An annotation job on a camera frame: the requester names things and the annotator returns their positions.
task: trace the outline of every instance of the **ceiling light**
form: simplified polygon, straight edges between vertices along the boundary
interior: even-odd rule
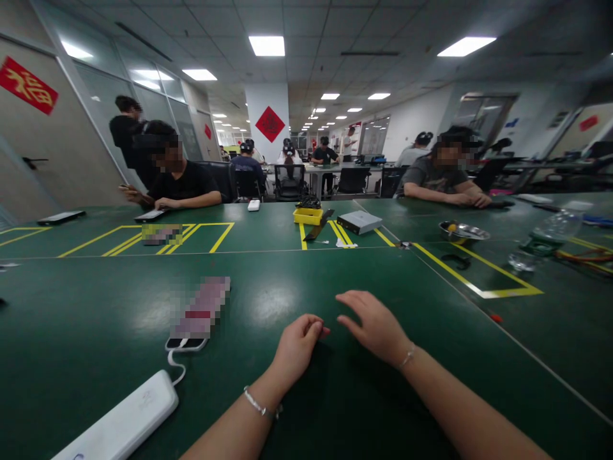
[[[74,45],[71,45],[70,43],[66,43],[64,41],[62,41],[62,45],[64,46],[64,49],[66,50],[66,54],[69,55],[71,58],[76,58],[76,59],[89,59],[89,58],[93,58],[93,54],[88,53],[87,51],[82,50],[81,48],[77,48]]]
[[[160,90],[160,85],[155,84],[154,82],[149,80],[134,80],[134,83],[146,86],[147,88],[157,89],[158,91]]]
[[[454,43],[446,50],[438,53],[437,56],[444,58],[462,58],[479,48],[483,48],[486,45],[492,43],[496,37],[464,37],[459,42]]]
[[[385,99],[389,95],[390,95],[389,93],[374,93],[368,99]]]
[[[215,81],[217,78],[206,69],[183,69],[183,73],[186,73],[196,81]]]
[[[249,41],[256,56],[285,55],[285,43],[282,36],[251,36]]]

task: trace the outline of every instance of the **smartphone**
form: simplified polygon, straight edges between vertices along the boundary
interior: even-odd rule
[[[55,214],[53,216],[42,218],[38,221],[38,225],[41,226],[49,226],[49,225],[58,225],[63,224],[69,220],[73,220],[79,216],[85,215],[85,211],[69,211],[60,214]]]

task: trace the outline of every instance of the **ceiling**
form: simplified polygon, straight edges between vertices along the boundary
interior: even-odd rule
[[[244,83],[288,82],[292,130],[351,123],[455,81],[613,78],[610,0],[53,0],[169,70],[207,68],[213,113],[246,128]],[[153,53],[122,22],[168,55]],[[255,57],[248,35],[283,35],[285,57]],[[498,40],[436,55],[464,36]],[[343,51],[397,52],[349,56]],[[320,101],[323,93],[340,93]],[[372,93],[391,93],[381,101]],[[318,120],[308,120],[325,107]],[[350,107],[362,107],[358,114]],[[336,116],[347,116],[335,120]]]

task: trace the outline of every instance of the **black t-shirt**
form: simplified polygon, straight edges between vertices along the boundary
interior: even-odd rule
[[[187,162],[183,175],[175,179],[169,171],[162,172],[149,191],[154,200],[170,198],[175,200],[194,198],[209,192],[219,191],[215,178],[204,166]]]
[[[313,152],[313,158],[316,160],[324,160],[323,164],[330,164],[330,159],[336,160],[338,155],[331,148],[322,149],[321,147],[317,147]]]
[[[109,123],[110,133],[113,136],[113,142],[121,149],[126,166],[134,169],[140,164],[136,151],[132,148],[133,134],[132,130],[139,122],[126,115],[117,115]]]

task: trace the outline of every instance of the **hand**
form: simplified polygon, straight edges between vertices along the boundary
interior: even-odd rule
[[[491,202],[492,202],[492,199],[489,198],[488,195],[484,193],[480,193],[474,197],[473,206],[475,208],[483,209],[483,208],[486,208],[487,205],[490,204]]]
[[[324,321],[311,314],[302,315],[283,330],[270,371],[285,391],[305,373],[317,340],[329,333]]]
[[[155,208],[164,209],[178,209],[181,207],[181,203],[178,200],[171,200],[170,198],[160,198],[155,202]]]
[[[359,316],[361,326],[347,316],[341,315],[337,318],[358,342],[393,367],[402,364],[411,347],[411,341],[385,305],[373,294],[364,291],[347,291],[337,295],[337,300]]]
[[[127,187],[119,187],[123,195],[132,203],[140,203],[142,201],[142,193],[140,193],[133,185]]]
[[[456,206],[472,206],[475,198],[467,194],[451,194],[445,197],[445,203]]]

